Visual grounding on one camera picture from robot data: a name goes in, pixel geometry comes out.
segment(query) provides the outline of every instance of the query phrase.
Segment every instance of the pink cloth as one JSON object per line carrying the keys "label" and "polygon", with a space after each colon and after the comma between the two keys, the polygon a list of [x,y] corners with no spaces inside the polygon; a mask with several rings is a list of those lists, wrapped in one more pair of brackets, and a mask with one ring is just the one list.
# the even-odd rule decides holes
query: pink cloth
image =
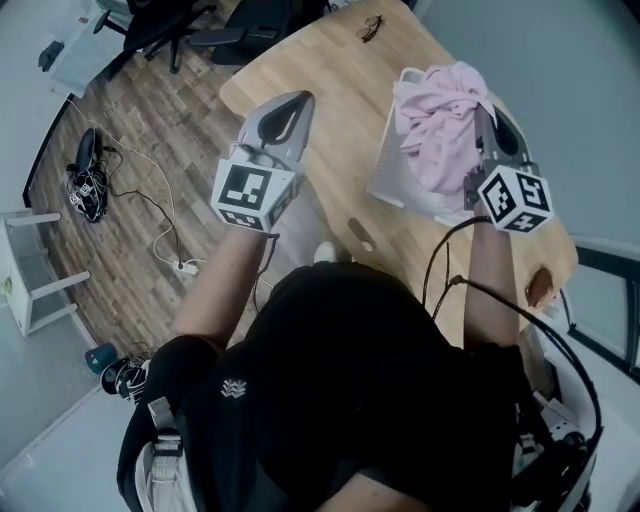
{"label": "pink cloth", "polygon": [[480,163],[474,112],[482,105],[496,121],[480,73],[464,62],[431,66],[418,84],[396,82],[396,131],[406,135],[407,155],[418,183],[446,196],[453,211],[463,208],[462,180]]}

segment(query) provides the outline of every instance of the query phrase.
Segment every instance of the black t-shirt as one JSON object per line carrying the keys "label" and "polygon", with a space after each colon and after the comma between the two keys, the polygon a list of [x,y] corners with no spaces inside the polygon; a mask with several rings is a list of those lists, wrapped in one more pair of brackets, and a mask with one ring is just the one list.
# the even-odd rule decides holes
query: black t-shirt
{"label": "black t-shirt", "polygon": [[522,371],[517,348],[451,347],[387,274],[301,268],[228,351],[181,337],[156,353],[118,485],[140,510],[147,404],[165,396],[200,510],[315,510],[357,472],[436,510],[508,510]]}

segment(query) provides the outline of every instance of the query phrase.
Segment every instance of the white tray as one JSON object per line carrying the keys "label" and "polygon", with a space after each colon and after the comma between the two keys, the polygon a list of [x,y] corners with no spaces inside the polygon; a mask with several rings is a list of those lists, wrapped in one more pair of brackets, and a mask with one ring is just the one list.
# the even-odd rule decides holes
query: white tray
{"label": "white tray", "polygon": [[[424,72],[419,69],[405,68],[400,81],[418,83],[423,76]],[[381,201],[447,226],[454,226],[468,219],[472,212],[454,213],[446,206],[442,194],[428,192],[416,181],[406,155],[400,151],[403,136],[396,133],[395,104],[394,100],[384,129],[378,162],[367,191]]]}

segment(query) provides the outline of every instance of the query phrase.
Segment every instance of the forearm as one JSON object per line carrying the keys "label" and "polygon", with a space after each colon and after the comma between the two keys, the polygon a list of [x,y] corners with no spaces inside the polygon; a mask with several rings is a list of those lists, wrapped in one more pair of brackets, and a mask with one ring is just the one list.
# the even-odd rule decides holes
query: forearm
{"label": "forearm", "polygon": [[231,228],[180,304],[176,334],[194,334],[226,345],[247,304],[267,237]]}
{"label": "forearm", "polygon": [[[469,279],[517,304],[511,239],[492,224],[476,224],[471,245]],[[464,312],[465,349],[476,350],[485,343],[506,347],[518,338],[518,313],[486,293],[467,286]]]}

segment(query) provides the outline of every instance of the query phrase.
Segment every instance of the eyeglasses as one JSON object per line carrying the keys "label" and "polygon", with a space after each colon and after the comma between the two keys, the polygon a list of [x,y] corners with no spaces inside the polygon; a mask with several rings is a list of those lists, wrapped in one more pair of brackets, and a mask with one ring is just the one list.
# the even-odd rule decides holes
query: eyeglasses
{"label": "eyeglasses", "polygon": [[363,43],[368,43],[378,33],[380,25],[382,25],[382,16],[372,16],[365,20],[367,25],[365,28],[361,28],[356,32],[356,35],[362,39]]}

